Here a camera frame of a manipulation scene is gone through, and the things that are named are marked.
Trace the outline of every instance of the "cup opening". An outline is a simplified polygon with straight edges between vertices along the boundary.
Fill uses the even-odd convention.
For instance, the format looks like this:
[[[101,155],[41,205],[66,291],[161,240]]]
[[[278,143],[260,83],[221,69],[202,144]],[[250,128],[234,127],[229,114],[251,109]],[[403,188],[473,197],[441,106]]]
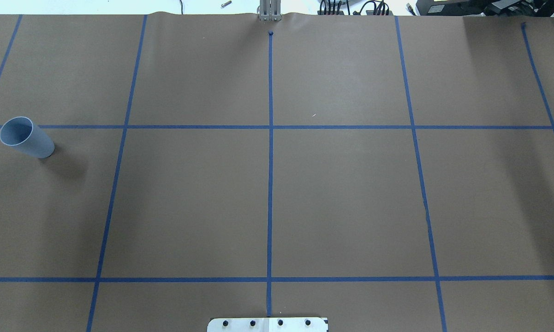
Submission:
[[[19,116],[8,120],[0,129],[0,140],[5,145],[19,145],[29,138],[33,132],[33,122],[29,118]]]

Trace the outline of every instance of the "cup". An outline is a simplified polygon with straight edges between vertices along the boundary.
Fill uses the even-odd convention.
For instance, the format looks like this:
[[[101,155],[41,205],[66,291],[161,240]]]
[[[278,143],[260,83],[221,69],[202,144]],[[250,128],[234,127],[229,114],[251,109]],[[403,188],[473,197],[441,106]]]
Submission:
[[[55,149],[51,138],[26,116],[8,120],[0,128],[0,141],[35,158],[47,158]]]

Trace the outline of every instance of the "blue grid line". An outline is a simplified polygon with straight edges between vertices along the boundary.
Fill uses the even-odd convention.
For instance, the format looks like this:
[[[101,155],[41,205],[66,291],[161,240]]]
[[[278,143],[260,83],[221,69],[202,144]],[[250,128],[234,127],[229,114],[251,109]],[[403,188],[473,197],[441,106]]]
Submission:
[[[423,196],[424,212],[426,215],[427,229],[429,232],[430,256],[433,262],[433,273],[435,273],[435,285],[437,288],[437,302],[439,303],[439,315],[441,316],[441,327],[443,332],[447,332],[447,323],[445,320],[445,305],[443,304],[443,293],[441,291],[441,281],[439,280],[439,267],[437,265],[437,254],[435,252],[435,240],[433,238],[433,227],[430,222],[429,202],[426,196],[426,187],[424,187],[424,176],[422,163],[420,161],[420,150],[418,149],[418,137],[416,136],[416,126],[414,123],[414,113],[412,111],[412,100],[410,99],[410,88],[408,86],[408,75],[406,73],[406,63],[404,60],[404,49],[402,47],[402,36],[399,30],[399,20],[395,17],[395,32],[398,36],[399,59],[402,64],[402,74],[404,76],[404,90],[406,92],[406,103],[408,105],[408,115],[410,116],[410,125],[412,126],[412,140],[414,141],[414,153],[416,154],[416,165],[418,166],[418,178],[420,179],[420,191]]]
[[[0,277],[0,282],[74,282],[74,283],[214,283],[267,282],[266,277]],[[271,277],[271,282],[434,282],[434,281],[550,281],[554,275],[448,275],[414,277]]]
[[[543,99],[543,104],[545,106],[545,111],[547,111],[547,116],[549,117],[549,122],[551,123],[551,128],[554,131],[554,117],[551,114],[551,109],[549,109],[549,103],[547,102],[547,97],[545,96],[545,91],[543,89],[543,84],[541,84],[541,80],[539,78],[539,73],[537,72],[535,61],[533,60],[533,55],[531,54],[531,48],[530,48],[530,45],[529,45],[529,40],[527,38],[527,32],[526,32],[525,28],[526,28],[526,23],[523,22],[521,24],[521,31],[523,33],[523,39],[525,40],[525,47],[527,49],[527,55],[529,56],[529,62],[530,62],[531,68],[533,69],[533,74],[536,77],[537,86],[539,87],[539,91],[541,93],[541,98]]]
[[[264,124],[39,124],[44,129],[64,129],[64,130],[411,130],[411,125],[405,124],[276,124],[273,126]],[[417,130],[553,130],[552,126],[470,126],[455,124],[417,124],[414,126]]]
[[[15,25],[15,29],[12,32],[11,40],[8,42],[8,47],[6,47],[6,52],[4,54],[4,57],[2,58],[2,63],[0,63],[0,77],[2,77],[2,71],[4,70],[4,66],[6,65],[8,55],[11,54],[12,45],[15,42],[15,38],[17,37],[18,28],[20,27],[20,21],[22,21],[22,15],[19,15],[19,17],[17,19],[17,25]]]
[[[133,92],[135,90],[135,82],[137,80],[137,71],[139,69],[139,60],[142,55],[142,46],[143,46],[143,36],[146,32],[146,23],[148,21],[148,16],[143,16],[142,21],[142,32],[139,37],[139,45],[137,47],[137,55],[135,59],[135,67],[133,69],[133,78],[131,80],[131,89],[129,90],[129,100],[127,101],[127,111],[125,112],[125,125],[123,128],[123,134],[121,135],[121,144],[119,146],[119,155],[117,155],[117,165],[115,167],[115,176],[113,178],[113,187],[111,189],[111,198],[108,204],[107,220],[104,226],[104,233],[102,235],[102,244],[100,247],[100,256],[98,257],[98,267],[96,272],[96,281],[94,282],[93,297],[90,303],[90,312],[89,319],[86,325],[86,332],[92,330],[92,323],[94,318],[94,310],[96,308],[96,300],[98,297],[98,287],[100,285],[100,277],[102,273],[102,264],[104,262],[104,252],[107,248],[108,232],[111,225],[111,217],[113,214],[113,205],[115,202],[115,195],[117,193],[117,183],[119,182],[119,172],[121,170],[121,161],[123,159],[123,149],[125,147],[125,138],[127,137],[127,126],[129,124],[129,116],[131,116],[131,105],[133,103]]]
[[[273,31],[268,32],[268,203],[267,203],[267,317],[272,314],[273,284]]]

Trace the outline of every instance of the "cup rim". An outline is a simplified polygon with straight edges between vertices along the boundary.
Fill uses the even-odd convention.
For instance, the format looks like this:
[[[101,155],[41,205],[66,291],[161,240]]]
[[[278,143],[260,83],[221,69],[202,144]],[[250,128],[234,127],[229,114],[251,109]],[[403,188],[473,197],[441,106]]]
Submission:
[[[24,140],[22,140],[22,141],[20,141],[20,142],[18,142],[18,143],[16,143],[16,144],[8,144],[8,143],[6,143],[5,141],[3,141],[3,139],[2,139],[2,130],[4,129],[4,127],[5,127],[7,124],[9,124],[11,121],[16,120],[16,119],[25,119],[25,120],[27,120],[27,121],[30,123],[30,133],[28,134],[28,136],[27,136]],[[26,117],[26,116],[15,116],[14,118],[12,118],[12,119],[6,121],[6,122],[2,125],[2,127],[0,127],[0,141],[1,141],[4,145],[7,145],[7,146],[9,146],[9,147],[15,147],[15,146],[17,146],[17,145],[20,145],[20,144],[26,142],[27,139],[29,139],[29,137],[33,134],[33,131],[34,131],[34,130],[35,130],[35,124],[33,123],[33,121],[32,121],[31,119],[29,119],[29,118]]]

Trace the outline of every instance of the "white metal plate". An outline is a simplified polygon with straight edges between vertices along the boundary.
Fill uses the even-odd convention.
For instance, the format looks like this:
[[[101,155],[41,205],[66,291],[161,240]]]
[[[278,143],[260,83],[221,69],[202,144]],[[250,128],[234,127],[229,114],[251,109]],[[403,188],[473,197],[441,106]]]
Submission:
[[[328,319],[320,317],[213,319],[207,325],[207,332],[328,332]]]

